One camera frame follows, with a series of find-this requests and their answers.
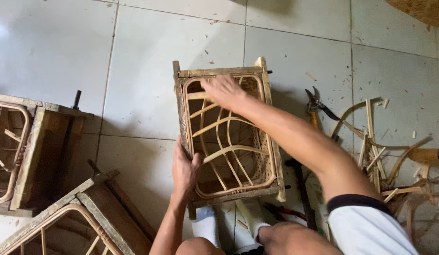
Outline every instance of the knee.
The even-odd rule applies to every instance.
[[[204,237],[195,237],[182,242],[177,249],[176,255],[216,254],[216,250],[217,248]]]

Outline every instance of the bent rattan rod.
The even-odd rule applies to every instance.
[[[220,111],[220,112],[219,112],[219,114],[218,114],[217,122],[220,121],[220,119],[221,119],[221,114],[223,113],[223,108],[221,107],[221,109],[219,109],[219,111]],[[219,126],[219,125],[216,125],[216,129],[215,129],[215,131],[216,131],[216,139],[218,140],[218,144],[219,144],[219,148],[220,148],[220,150],[222,150],[222,149],[223,149],[223,145],[221,144],[220,133],[218,132],[219,128],[220,128],[220,126]],[[230,161],[229,161],[229,159],[227,158],[226,153],[223,153],[223,155],[224,155],[224,158],[226,159],[227,164],[229,165],[230,170],[231,170],[232,173],[234,174],[235,179],[236,179],[237,182],[239,183],[239,186],[240,186],[240,187],[243,187],[243,184],[242,184],[242,182],[240,181],[239,177],[237,176],[237,172],[235,172],[235,169],[234,169],[233,166],[230,164]]]
[[[192,135],[192,137],[196,137],[196,136],[198,136],[198,135],[204,133],[205,131],[212,129],[212,128],[215,127],[216,125],[220,125],[221,123],[224,123],[224,122],[226,122],[226,121],[228,121],[228,120],[239,120],[239,121],[242,121],[242,122],[244,122],[244,123],[246,123],[246,124],[249,124],[249,125],[255,127],[254,124],[252,124],[251,122],[248,122],[248,121],[246,121],[246,120],[244,120],[244,119],[241,119],[241,118],[238,118],[238,117],[227,117],[227,118],[224,118],[224,119],[220,119],[220,120],[218,120],[217,122],[212,123],[212,124],[210,124],[210,125],[208,125],[208,126],[206,126],[206,127],[204,127],[204,128],[201,128],[199,131],[197,131],[196,133],[194,133],[194,134]]]
[[[207,100],[204,99],[204,102],[202,103],[202,108],[205,107],[205,105],[207,104]],[[202,129],[202,127],[204,126],[204,119],[205,119],[205,113],[201,113],[200,114],[200,129]],[[199,136],[200,139],[200,145],[202,146],[202,151],[204,152],[205,156],[208,157],[209,156],[209,152],[207,151],[207,148],[205,147],[205,143],[204,143],[204,136],[202,135],[202,133]],[[213,164],[213,162],[210,162],[210,166],[213,169],[213,172],[215,173],[218,181],[221,183],[221,186],[223,187],[223,189],[226,191],[228,190],[226,184],[224,183],[223,179],[221,178],[221,176],[219,176],[218,171],[216,170],[215,165]]]
[[[270,153],[268,151],[265,150],[261,150],[258,148],[254,148],[254,147],[250,147],[250,146],[245,146],[245,145],[233,145],[233,146],[229,146],[226,147],[222,150],[219,150],[213,154],[211,154],[210,156],[207,156],[206,158],[204,158],[203,163],[207,163],[210,162],[211,160],[219,157],[221,154],[226,153],[226,152],[230,152],[230,151],[234,151],[234,150],[245,150],[245,151],[251,151],[251,152],[255,152],[255,153],[261,153],[264,155],[269,155]]]
[[[188,100],[206,99],[206,98],[208,98],[208,96],[205,93],[205,91],[201,91],[201,92],[189,93],[186,95],[186,98],[188,98]]]
[[[230,120],[227,121],[227,131],[226,131],[226,134],[227,134],[227,142],[229,143],[229,146],[232,146],[232,142],[230,141],[230,136],[229,136],[229,130],[230,130]],[[251,186],[254,185],[254,183],[251,181],[250,177],[246,173],[245,169],[243,168],[243,165],[240,162],[239,158],[237,157],[237,154],[235,154],[235,151],[232,151],[232,154],[234,155],[235,160],[237,161],[237,164],[240,166],[240,169],[242,169],[243,173],[245,174],[246,179],[248,179],[248,181],[250,182]]]
[[[209,106],[207,106],[207,107],[205,107],[205,108],[202,108],[202,109],[200,109],[199,111],[197,111],[197,112],[191,114],[191,115],[189,116],[189,118],[192,119],[192,118],[194,118],[194,117],[200,115],[201,113],[206,112],[206,111],[208,111],[208,110],[210,110],[211,108],[216,107],[216,106],[218,106],[216,103],[212,103],[211,105],[209,105]]]
[[[250,154],[250,153],[252,153],[252,152],[251,152],[251,151],[247,151],[247,152],[245,152],[244,154],[239,155],[238,157],[239,157],[239,159],[241,159],[241,158],[245,157],[246,155],[248,155],[248,154]],[[215,166],[227,166],[227,164],[215,164]]]

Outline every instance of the wooden frame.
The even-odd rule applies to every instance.
[[[211,104],[207,106],[207,98],[204,92],[194,92],[189,93],[188,88],[190,84],[193,82],[199,81],[201,78],[211,78],[215,75],[219,74],[232,74],[236,79],[239,80],[239,83],[242,83],[244,79],[255,79],[258,87],[258,98],[267,104],[272,104],[271,95],[270,95],[270,86],[268,84],[268,74],[267,67],[265,63],[265,58],[260,57],[254,67],[243,67],[243,68],[221,68],[221,69],[201,69],[201,70],[187,70],[180,71],[178,61],[173,61],[174,68],[174,81],[175,81],[175,92],[177,96],[177,105],[179,111],[179,122],[181,129],[181,142],[185,151],[190,157],[194,155],[194,144],[193,138],[199,136],[200,144],[202,147],[202,151],[206,154],[206,159],[204,163],[210,164],[215,176],[218,179],[218,182],[221,184],[223,190],[215,191],[212,193],[206,193],[205,191],[199,188],[199,185],[196,185],[194,190],[196,192],[192,192],[190,196],[190,201],[188,203],[189,208],[189,216],[191,219],[195,219],[195,209],[211,204],[221,203],[228,200],[235,200],[244,197],[253,197],[253,196],[262,196],[268,194],[278,194],[278,200],[285,200],[285,190],[284,190],[284,179],[282,174],[281,167],[281,157],[279,155],[279,147],[278,145],[267,135],[264,133],[265,139],[268,141],[268,148],[262,150],[261,148],[257,148],[254,146],[242,145],[243,141],[238,141],[236,144],[233,144],[230,139],[230,129],[229,125],[231,120],[240,121],[253,127],[254,125],[248,122],[245,119],[239,117],[233,117],[232,113],[229,112],[228,117],[221,119],[221,113],[223,109],[220,109],[220,114],[217,118],[217,121],[212,123],[211,125],[207,125],[204,127],[204,118],[205,113],[211,110],[212,108],[217,107],[215,104]],[[189,111],[190,100],[194,99],[203,99],[202,108],[194,113]],[[199,131],[192,132],[193,127],[191,125],[192,118],[198,118],[200,115],[200,127]],[[223,142],[219,140],[219,131],[218,125],[221,123],[227,122],[227,145],[228,147],[223,147]],[[213,154],[207,152],[205,148],[205,141],[203,138],[203,133],[209,129],[215,128],[216,138],[220,149]],[[241,157],[243,155],[237,155],[237,150],[246,150],[252,151],[259,154],[268,154],[269,164],[271,165],[270,176],[265,179],[264,183],[255,183],[253,179],[246,173],[245,169],[240,162]],[[223,155],[226,160],[225,166],[229,166],[232,173],[234,174],[234,178],[238,183],[238,187],[228,187],[227,183],[223,180],[220,174],[217,172],[215,165],[212,163],[216,157]],[[238,171],[234,169],[232,166],[231,160],[237,162],[237,170],[244,173],[246,177],[246,181],[241,181],[238,177]]]
[[[22,128],[16,129],[21,132],[20,135],[16,134],[13,126],[12,113],[18,113],[18,115],[14,116],[17,117],[22,124]],[[10,173],[7,189],[5,193],[0,196],[0,204],[10,200],[13,196],[15,179],[21,166],[22,152],[29,134],[30,118],[29,112],[22,105],[0,102],[0,169]]]
[[[0,135],[4,132],[19,142],[14,166],[6,167],[11,177],[0,204],[11,199],[7,205],[10,214],[29,208],[39,212],[80,184],[74,187],[68,184],[73,155],[84,120],[93,119],[94,115],[58,104],[0,94],[0,108],[5,107],[23,113],[25,125],[18,137],[11,130],[2,131],[4,125],[0,123]],[[52,183],[58,183],[57,189]],[[38,201],[43,200],[46,203],[39,204]]]
[[[134,217],[132,217],[129,211],[130,208],[133,211],[133,206],[124,205],[128,203],[123,203],[123,200],[127,200],[127,198],[120,195],[123,191],[116,186],[114,180],[111,180],[117,174],[117,170],[100,173],[66,194],[0,244],[0,255],[16,252],[20,248],[23,251],[26,243],[38,236],[42,238],[41,253],[46,254],[45,252],[50,249],[46,245],[46,239],[49,239],[50,236],[45,235],[45,233],[64,215],[73,211],[79,212],[87,221],[88,228],[93,229],[96,233],[95,239],[92,238],[90,242],[87,240],[90,245],[86,246],[84,251],[87,251],[86,255],[94,251],[100,240],[105,245],[105,248],[102,248],[104,255],[107,253],[114,255],[148,254],[151,241],[134,221],[134,218],[141,217],[143,219],[143,217],[135,212],[133,213]],[[58,226],[58,229],[76,235],[86,235],[86,231],[76,231],[70,225]]]

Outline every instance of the leg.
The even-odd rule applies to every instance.
[[[259,229],[258,240],[268,255],[342,254],[317,232],[297,223],[278,223]]]
[[[184,241],[177,249],[176,255],[225,255],[204,237],[195,237]]]

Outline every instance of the foot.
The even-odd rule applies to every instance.
[[[218,235],[218,225],[215,211],[212,206],[198,208],[196,210],[196,220],[191,222],[195,237],[204,237],[215,247],[221,249],[220,237]]]
[[[235,204],[242,213],[245,221],[250,229],[251,235],[257,244],[259,243],[258,234],[259,228],[263,226],[270,226],[270,224],[265,222],[263,217],[262,208],[259,205],[257,198],[247,198],[242,200],[236,200]]]

